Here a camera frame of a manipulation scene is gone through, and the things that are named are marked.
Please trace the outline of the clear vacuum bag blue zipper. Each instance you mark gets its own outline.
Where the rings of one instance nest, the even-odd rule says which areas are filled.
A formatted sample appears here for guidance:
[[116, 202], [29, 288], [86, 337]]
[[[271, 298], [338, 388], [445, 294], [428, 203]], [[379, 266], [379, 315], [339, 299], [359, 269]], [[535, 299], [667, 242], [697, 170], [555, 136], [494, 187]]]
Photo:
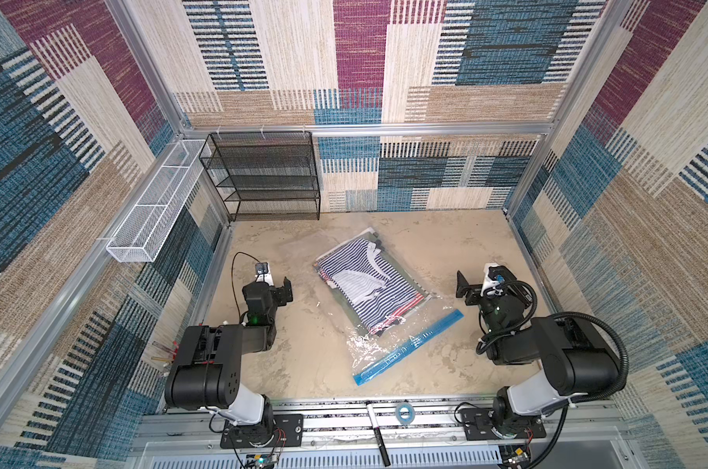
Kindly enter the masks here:
[[428, 288], [372, 227], [325, 252], [312, 267], [336, 303], [324, 311], [343, 333], [358, 386], [383, 375], [465, 317]]

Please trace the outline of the navy white striped tank top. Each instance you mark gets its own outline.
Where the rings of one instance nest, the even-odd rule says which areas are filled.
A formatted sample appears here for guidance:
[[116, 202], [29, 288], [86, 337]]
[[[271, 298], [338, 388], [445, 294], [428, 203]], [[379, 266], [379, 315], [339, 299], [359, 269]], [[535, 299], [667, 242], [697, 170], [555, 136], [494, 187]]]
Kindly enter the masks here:
[[370, 334], [400, 324], [427, 294], [365, 236], [352, 238], [316, 261], [319, 276], [338, 290]]

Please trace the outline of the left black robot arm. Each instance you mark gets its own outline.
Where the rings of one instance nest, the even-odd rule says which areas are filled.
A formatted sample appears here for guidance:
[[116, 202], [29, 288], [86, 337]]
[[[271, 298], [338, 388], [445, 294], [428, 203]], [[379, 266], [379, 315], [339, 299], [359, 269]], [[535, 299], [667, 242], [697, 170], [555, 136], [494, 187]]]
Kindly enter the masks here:
[[223, 445], [261, 447], [281, 434], [269, 398], [241, 382], [242, 359], [268, 352], [276, 335], [278, 309], [293, 302], [289, 279], [280, 286], [254, 281], [243, 287], [245, 321], [228, 326], [189, 326], [166, 379], [168, 408], [206, 410], [225, 421]]

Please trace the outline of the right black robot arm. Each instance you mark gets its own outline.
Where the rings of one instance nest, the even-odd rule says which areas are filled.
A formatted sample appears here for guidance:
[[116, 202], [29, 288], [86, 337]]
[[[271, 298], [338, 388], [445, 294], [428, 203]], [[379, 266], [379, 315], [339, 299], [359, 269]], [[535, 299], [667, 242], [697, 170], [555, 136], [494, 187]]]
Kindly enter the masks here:
[[606, 399], [626, 386], [629, 355], [617, 332], [583, 313], [538, 316], [536, 291], [507, 267], [488, 265], [480, 285], [458, 273], [456, 296], [479, 310], [477, 355], [494, 365], [541, 366], [522, 383], [498, 390], [486, 414], [463, 420], [467, 429], [487, 426], [500, 439], [527, 436], [543, 415]]

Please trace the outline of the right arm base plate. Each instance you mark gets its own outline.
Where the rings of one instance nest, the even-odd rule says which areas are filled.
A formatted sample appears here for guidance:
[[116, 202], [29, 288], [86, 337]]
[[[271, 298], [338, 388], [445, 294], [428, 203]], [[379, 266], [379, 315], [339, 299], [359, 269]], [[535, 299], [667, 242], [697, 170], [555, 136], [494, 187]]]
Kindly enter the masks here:
[[543, 439], [547, 430], [539, 416], [516, 416], [500, 422], [493, 411], [483, 406], [461, 406], [457, 413], [459, 425], [463, 427], [467, 441], [500, 441]]

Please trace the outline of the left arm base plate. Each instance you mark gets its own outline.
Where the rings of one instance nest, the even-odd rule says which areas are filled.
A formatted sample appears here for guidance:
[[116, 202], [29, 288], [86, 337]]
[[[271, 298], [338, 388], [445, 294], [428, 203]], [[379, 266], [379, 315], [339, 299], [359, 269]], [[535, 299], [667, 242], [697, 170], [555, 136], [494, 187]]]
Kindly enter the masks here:
[[219, 445], [221, 449], [298, 448], [301, 446], [303, 430], [302, 414], [264, 417], [254, 425], [235, 426], [226, 421]]

